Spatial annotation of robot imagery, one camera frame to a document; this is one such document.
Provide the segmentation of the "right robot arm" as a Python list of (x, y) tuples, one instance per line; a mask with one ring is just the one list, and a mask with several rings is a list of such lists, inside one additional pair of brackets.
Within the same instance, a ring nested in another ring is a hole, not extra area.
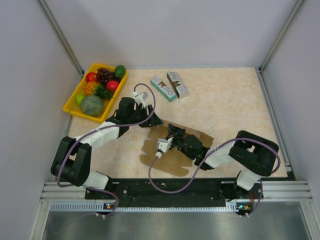
[(231, 194), (235, 198), (245, 198), (257, 181), (269, 177), (281, 165), (279, 146), (275, 142), (245, 130), (218, 147), (206, 147), (195, 135), (186, 135), (184, 128), (168, 124), (165, 140), (169, 150), (177, 148), (204, 171), (231, 162), (241, 164), (243, 169), (236, 176)]

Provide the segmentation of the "brown cardboard box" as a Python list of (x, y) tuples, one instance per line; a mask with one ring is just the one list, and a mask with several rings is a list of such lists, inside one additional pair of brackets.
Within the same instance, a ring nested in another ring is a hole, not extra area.
[[(147, 140), (144, 141), (143, 147), (141, 148), (142, 154), (139, 156), (143, 165), (149, 167), (155, 159), (157, 141), (158, 139), (164, 139), (168, 135), (169, 123), (169, 121), (165, 120), (163, 125), (150, 128)], [(214, 138), (204, 132), (175, 123), (173, 123), (173, 125), (185, 129), (186, 136), (196, 136), (204, 147), (211, 147), (213, 144)], [(161, 158), (157, 159), (152, 166), (151, 176), (153, 178), (189, 177), (196, 168), (194, 162), (175, 147), (163, 153)]]

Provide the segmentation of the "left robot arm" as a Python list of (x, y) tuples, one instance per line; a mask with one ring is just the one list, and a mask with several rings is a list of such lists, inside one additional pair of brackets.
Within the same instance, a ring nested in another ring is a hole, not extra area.
[(50, 172), (77, 187), (95, 188), (102, 198), (109, 198), (114, 191), (112, 179), (91, 170), (92, 152), (124, 135), (131, 126), (149, 128), (162, 125), (151, 104), (145, 106), (134, 98), (123, 97), (114, 114), (98, 128), (76, 138), (65, 136), (58, 146)]

